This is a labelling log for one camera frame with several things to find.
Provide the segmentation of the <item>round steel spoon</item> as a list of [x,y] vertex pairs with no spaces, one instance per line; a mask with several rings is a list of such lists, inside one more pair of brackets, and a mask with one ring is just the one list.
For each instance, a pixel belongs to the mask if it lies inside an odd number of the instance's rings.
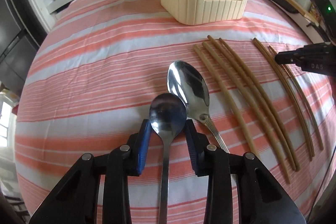
[[183,130],[186,118],[185,105],[174,94],[160,94],[154,98],[150,105],[150,124],[154,132],[160,137],[163,145],[161,188],[159,194],[159,223],[167,223],[170,146]]

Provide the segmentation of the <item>oval steel spoon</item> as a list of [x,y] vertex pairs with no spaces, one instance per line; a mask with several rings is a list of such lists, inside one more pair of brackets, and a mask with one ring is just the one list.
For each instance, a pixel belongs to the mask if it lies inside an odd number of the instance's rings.
[[187,116],[205,125],[219,147],[229,152],[210,117],[210,95],[202,75],[189,63],[182,60],[174,61],[167,71],[167,90],[182,100]]

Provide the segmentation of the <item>pink white striped tablecloth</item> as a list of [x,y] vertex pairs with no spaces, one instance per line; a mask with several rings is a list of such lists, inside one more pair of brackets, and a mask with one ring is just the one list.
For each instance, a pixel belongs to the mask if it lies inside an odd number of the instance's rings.
[[149,106],[167,91],[169,65],[195,67],[210,93],[210,116],[229,150],[248,151],[240,126],[217,82],[194,52],[208,36],[222,38],[262,84],[293,143],[301,166],[281,166],[247,102],[218,63],[213,67],[230,91],[262,162],[303,215],[335,172],[335,102],[327,77],[291,67],[310,103],[324,150],[310,130],[315,156],[294,107],[273,68],[253,45],[287,51],[309,44],[305,34],[271,1],[248,0],[240,20],[186,26],[160,0],[75,0],[62,13],[30,67],[18,107],[15,160],[27,210],[34,213],[51,189],[84,153],[104,155],[126,143],[148,117]]

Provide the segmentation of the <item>grey refrigerator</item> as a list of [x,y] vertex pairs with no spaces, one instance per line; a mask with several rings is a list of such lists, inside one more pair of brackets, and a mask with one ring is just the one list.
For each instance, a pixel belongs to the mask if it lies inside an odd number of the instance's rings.
[[22,22],[13,0],[1,0],[1,83],[21,96],[38,44]]

